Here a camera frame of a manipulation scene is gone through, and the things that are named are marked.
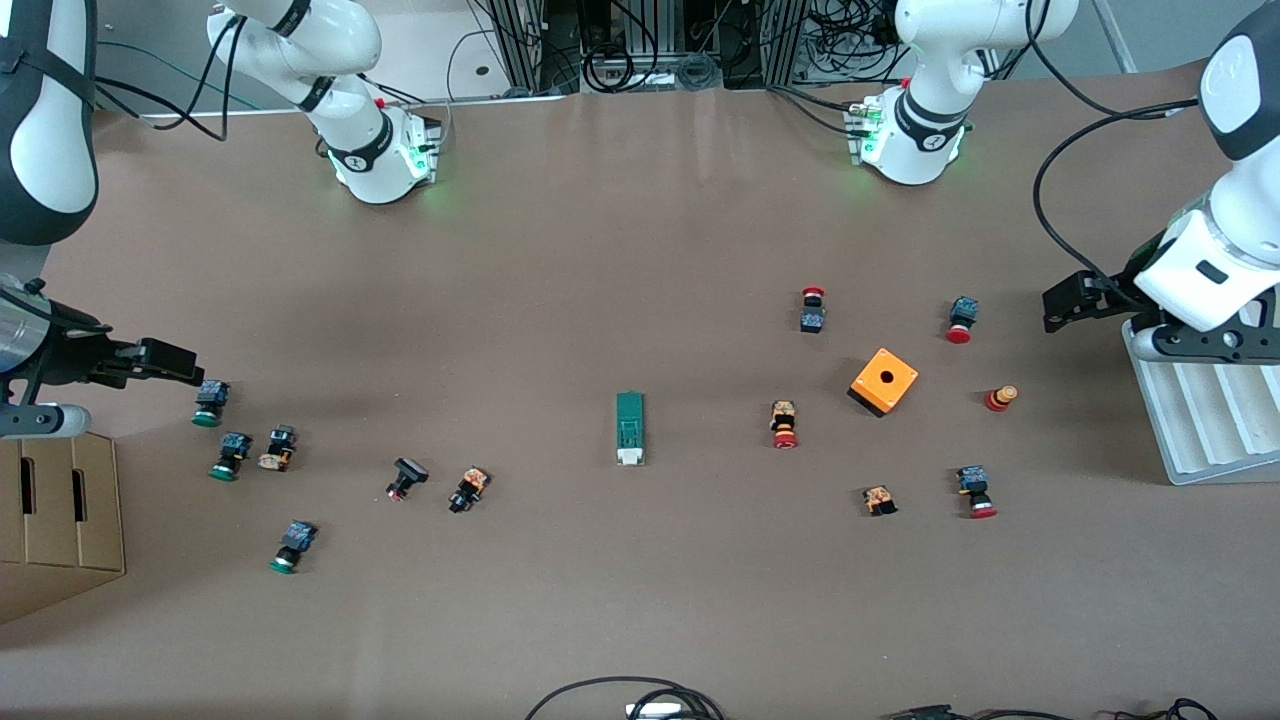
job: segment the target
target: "electrical component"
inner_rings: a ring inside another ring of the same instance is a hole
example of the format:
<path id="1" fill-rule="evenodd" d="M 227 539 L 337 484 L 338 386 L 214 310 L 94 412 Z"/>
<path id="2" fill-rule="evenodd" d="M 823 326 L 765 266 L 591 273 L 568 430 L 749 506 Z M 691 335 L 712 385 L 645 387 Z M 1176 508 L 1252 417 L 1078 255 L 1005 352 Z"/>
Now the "electrical component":
<path id="1" fill-rule="evenodd" d="M 956 345 L 969 342 L 973 338 L 970 331 L 978 322 L 978 301 L 961 295 L 951 304 L 947 319 L 951 322 L 951 327 L 947 328 L 947 341 Z"/>
<path id="2" fill-rule="evenodd" d="M 818 286 L 810 286 L 801 291 L 803 305 L 800 307 L 800 332 L 820 333 L 827 324 L 827 309 L 822 306 L 822 300 L 827 292 Z"/>
<path id="3" fill-rule="evenodd" d="M 618 393 L 617 437 L 618 465 L 644 465 L 644 395 Z"/>
<path id="4" fill-rule="evenodd" d="M 780 400 L 773 404 L 769 429 L 773 430 L 773 447 L 790 450 L 800 445 L 800 441 L 796 439 L 796 406 L 794 402 Z"/>
<path id="5" fill-rule="evenodd" d="M 872 415 L 883 418 L 897 407 L 918 377 L 914 368 L 882 347 L 849 384 L 849 397 L 870 410 Z"/>
<path id="6" fill-rule="evenodd" d="M 230 396 L 232 386 L 223 380 L 205 380 L 196 392 L 196 414 L 191 423 L 201 428 L 216 428 L 223 424 L 223 409 Z"/>
<path id="7" fill-rule="evenodd" d="M 266 446 L 266 452 L 257 456 L 257 466 L 264 470 L 283 473 L 289 469 L 293 454 L 298 448 L 298 434 L 293 425 L 276 425 Z"/>
<path id="8" fill-rule="evenodd" d="M 863 502 L 872 515 L 892 515 L 897 512 L 897 503 L 884 486 L 876 486 L 863 491 Z"/>
<path id="9" fill-rule="evenodd" d="M 408 457 L 401 457 L 396 461 L 396 479 L 392 484 L 387 486 L 387 496 L 396 502 L 408 497 L 410 488 L 419 483 L 425 483 L 429 477 L 426 468 Z"/>
<path id="10" fill-rule="evenodd" d="M 1016 387 L 1004 386 L 988 391 L 982 402 L 987 406 L 987 410 L 991 410 L 992 413 L 1004 413 L 1005 410 L 1009 410 L 1009 406 L 1012 405 L 1014 398 L 1016 397 Z"/>
<path id="11" fill-rule="evenodd" d="M 987 495 L 987 470 L 982 465 L 966 465 L 956 470 L 960 495 L 969 496 L 969 516 L 974 520 L 996 514 L 996 503 Z"/>
<path id="12" fill-rule="evenodd" d="M 292 575 L 293 569 L 302 560 L 302 553 L 311 548 L 311 543 L 315 542 L 316 533 L 319 532 L 320 528 L 311 523 L 303 523 L 302 520 L 289 523 L 288 529 L 284 530 L 284 537 L 280 538 L 280 544 L 284 547 L 275 553 L 270 568 L 282 575 Z"/>
<path id="13" fill-rule="evenodd" d="M 223 436 L 221 454 L 218 461 L 209 470 L 209 477 L 215 480 L 230 483 L 239 474 L 239 464 L 248 457 L 248 451 L 253 447 L 253 436 L 244 433 L 227 433 Z"/>
<path id="14" fill-rule="evenodd" d="M 449 512 L 466 512 L 471 510 L 471 506 L 480 502 L 480 496 L 484 495 L 485 488 L 493 478 L 489 473 L 485 473 L 475 465 L 470 470 L 462 474 L 462 482 L 458 483 L 458 489 L 453 492 L 449 497 Z"/>

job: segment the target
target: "green component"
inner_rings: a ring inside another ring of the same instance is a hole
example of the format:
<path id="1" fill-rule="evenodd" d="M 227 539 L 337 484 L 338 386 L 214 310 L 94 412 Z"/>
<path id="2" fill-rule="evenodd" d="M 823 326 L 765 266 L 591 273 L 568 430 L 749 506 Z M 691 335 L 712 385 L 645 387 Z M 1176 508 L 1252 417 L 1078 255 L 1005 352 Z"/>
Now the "green component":
<path id="1" fill-rule="evenodd" d="M 644 395 L 618 393 L 618 465 L 644 465 Z"/>

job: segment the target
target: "black hole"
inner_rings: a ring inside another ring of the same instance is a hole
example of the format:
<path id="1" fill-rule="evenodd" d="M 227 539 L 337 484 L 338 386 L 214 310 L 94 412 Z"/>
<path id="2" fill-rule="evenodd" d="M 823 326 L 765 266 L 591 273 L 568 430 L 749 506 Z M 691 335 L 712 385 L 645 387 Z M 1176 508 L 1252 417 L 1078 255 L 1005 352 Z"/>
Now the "black hole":
<path id="1" fill-rule="evenodd" d="M 84 521 L 84 471 L 72 470 L 72 498 L 76 501 L 76 521 Z"/>
<path id="2" fill-rule="evenodd" d="M 1201 260 L 1197 263 L 1196 269 L 1213 284 L 1222 284 L 1228 279 L 1228 274 L 1215 268 L 1208 260 Z"/>
<path id="3" fill-rule="evenodd" d="M 36 514 L 36 461 L 31 457 L 22 459 L 22 514 Z"/>

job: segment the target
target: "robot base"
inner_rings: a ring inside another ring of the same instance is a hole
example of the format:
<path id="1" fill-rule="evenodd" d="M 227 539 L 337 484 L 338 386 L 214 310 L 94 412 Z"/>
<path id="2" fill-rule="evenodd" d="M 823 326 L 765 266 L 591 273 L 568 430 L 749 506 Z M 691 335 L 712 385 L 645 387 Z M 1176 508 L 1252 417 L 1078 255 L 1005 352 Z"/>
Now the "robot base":
<path id="1" fill-rule="evenodd" d="M 392 142 L 371 167 L 355 172 L 343 167 L 330 152 L 338 182 L 347 186 L 358 200 L 385 205 L 404 197 L 415 187 L 435 182 L 440 163 L 443 128 L 399 108 L 385 108 L 392 120 Z"/>
<path id="2" fill-rule="evenodd" d="M 1149 363 L 1146 336 L 1121 332 L 1169 482 L 1280 480 L 1280 366 Z"/>
<path id="3" fill-rule="evenodd" d="M 909 137 L 893 113 L 893 105 L 902 95 L 901 87 L 891 87 L 882 95 L 869 95 L 855 113 L 845 111 L 845 129 L 849 131 L 849 154 L 855 165 L 867 164 L 888 179 L 901 184 L 924 184 L 938 179 L 947 164 L 960 155 L 961 127 L 951 140 L 933 151 L 922 151 Z M 940 141 L 945 136 L 936 136 Z"/>

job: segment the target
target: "metal frame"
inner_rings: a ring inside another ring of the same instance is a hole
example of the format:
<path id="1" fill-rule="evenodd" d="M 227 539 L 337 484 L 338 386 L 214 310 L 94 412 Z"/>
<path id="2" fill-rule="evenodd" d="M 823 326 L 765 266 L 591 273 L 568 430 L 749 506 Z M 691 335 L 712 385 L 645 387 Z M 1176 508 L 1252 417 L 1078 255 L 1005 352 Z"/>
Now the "metal frame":
<path id="1" fill-rule="evenodd" d="M 1120 65 L 1120 72 L 1125 74 L 1138 72 L 1138 64 L 1133 61 L 1133 53 L 1129 51 L 1129 44 L 1124 41 L 1124 35 L 1120 33 L 1120 23 L 1116 20 L 1116 14 L 1111 10 L 1111 3 L 1108 0 L 1093 0 L 1093 10 L 1098 14 L 1098 22 L 1102 23 L 1102 35 L 1107 37 L 1107 45 L 1111 46 L 1111 54 L 1115 55 L 1116 64 Z"/>
<path id="2" fill-rule="evenodd" d="M 809 0 L 767 0 L 760 9 L 760 61 L 764 86 L 791 85 L 795 76 L 800 26 Z"/>
<path id="3" fill-rule="evenodd" d="M 658 55 L 678 53 L 682 40 L 678 0 L 626 0 L 627 9 L 643 19 L 654 40 L 658 41 Z M 653 56 L 653 46 L 640 23 L 622 13 L 622 27 L 627 38 L 627 53 L 632 58 Z"/>
<path id="4" fill-rule="evenodd" d="M 538 65 L 543 55 L 541 17 L 538 13 L 541 10 L 527 0 L 485 0 L 485 5 L 495 26 L 498 53 L 512 87 L 538 90 Z M 536 38 L 536 42 L 517 38 Z"/>

